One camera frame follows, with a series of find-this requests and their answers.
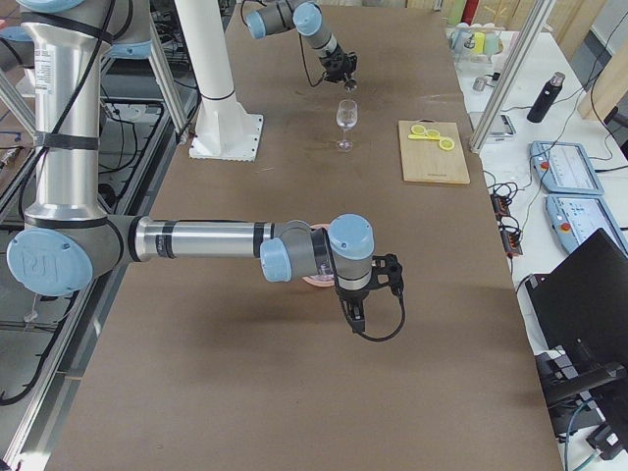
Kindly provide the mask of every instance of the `blue and white device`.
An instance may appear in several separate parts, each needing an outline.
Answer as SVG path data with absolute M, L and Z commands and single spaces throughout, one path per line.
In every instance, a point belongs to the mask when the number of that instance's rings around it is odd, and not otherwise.
M 602 228 L 628 254 L 628 243 L 601 196 L 551 194 L 546 196 L 546 210 L 560 244 L 568 253 Z
M 530 158 L 550 193 L 604 194 L 582 144 L 535 140 L 530 144 Z

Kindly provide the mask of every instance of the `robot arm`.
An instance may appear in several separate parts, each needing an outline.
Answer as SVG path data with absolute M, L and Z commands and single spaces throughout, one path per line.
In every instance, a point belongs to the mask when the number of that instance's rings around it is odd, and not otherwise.
M 109 50 L 130 58 L 150 53 L 148 1 L 19 2 L 35 49 L 37 186 L 25 210 L 25 230 L 9 244 L 7 260 L 25 287 L 63 295 L 118 266 L 153 257 L 256 257 L 271 282 L 334 274 L 344 316 L 367 340 L 372 338 L 364 334 L 362 301 L 371 290 L 389 287 L 403 320 L 401 266 L 393 255 L 373 255 L 373 232 L 360 216 L 336 218 L 327 233 L 301 222 L 106 214 L 96 199 L 100 70 L 93 64 Z
M 343 81 L 348 91 L 357 86 L 352 77 L 357 68 L 357 56 L 342 50 L 315 3 L 309 0 L 278 0 L 247 15 L 246 24 L 256 39 L 296 27 L 325 69 L 324 80 L 332 83 Z

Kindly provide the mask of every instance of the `brown table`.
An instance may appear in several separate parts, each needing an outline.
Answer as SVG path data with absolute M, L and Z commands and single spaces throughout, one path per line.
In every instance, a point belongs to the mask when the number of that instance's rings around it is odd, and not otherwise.
M 559 470 L 477 156 L 470 185 L 403 183 L 398 120 L 470 128 L 439 14 L 325 8 L 359 56 L 359 122 L 334 148 L 340 85 L 310 89 L 296 35 L 233 20 L 240 101 L 266 117 L 253 164 L 180 149 L 153 215 L 367 217 L 404 265 L 408 321 L 353 335 L 331 290 L 268 284 L 253 260 L 130 267 L 49 469 Z M 309 51 L 311 71 L 319 73 Z M 368 331 L 397 322 L 388 292 Z

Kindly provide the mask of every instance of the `bottle cap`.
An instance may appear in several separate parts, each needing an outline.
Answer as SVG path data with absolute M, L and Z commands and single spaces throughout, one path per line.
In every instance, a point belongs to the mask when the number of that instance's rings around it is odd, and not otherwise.
M 549 80 L 549 83 L 551 83 L 553 86 L 561 86 L 564 81 L 565 74 L 563 74 L 562 72 L 554 72 L 553 76 Z

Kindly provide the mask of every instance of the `blue joint cap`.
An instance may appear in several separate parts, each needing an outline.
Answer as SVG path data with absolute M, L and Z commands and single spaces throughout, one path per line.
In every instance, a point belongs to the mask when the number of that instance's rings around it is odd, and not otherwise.
M 59 13 L 80 5 L 85 0 L 17 0 L 20 5 L 37 13 Z
M 289 282 L 292 278 L 292 266 L 286 246 L 280 238 L 266 240 L 259 247 L 264 277 L 271 283 Z
M 348 260 L 364 260 L 375 250 L 373 229 L 357 214 L 343 214 L 335 218 L 329 229 L 332 250 Z
M 21 26 L 9 26 L 0 30 L 0 37 L 9 41 L 32 42 L 32 39 Z
M 298 32 L 304 36 L 312 36 L 321 28 L 323 15 L 321 15 L 318 6 L 311 2 L 305 2 L 296 7 L 292 21 Z
M 251 36 L 255 39 L 261 39 L 266 36 L 266 25 L 259 12 L 252 12 L 246 15 L 246 25 L 251 32 Z
M 85 288 L 93 277 L 89 257 L 67 235 L 50 229 L 26 229 L 7 249 L 13 276 L 26 288 L 46 296 L 63 296 Z
M 151 48 L 151 41 L 114 44 L 107 54 L 113 59 L 147 59 L 150 57 Z

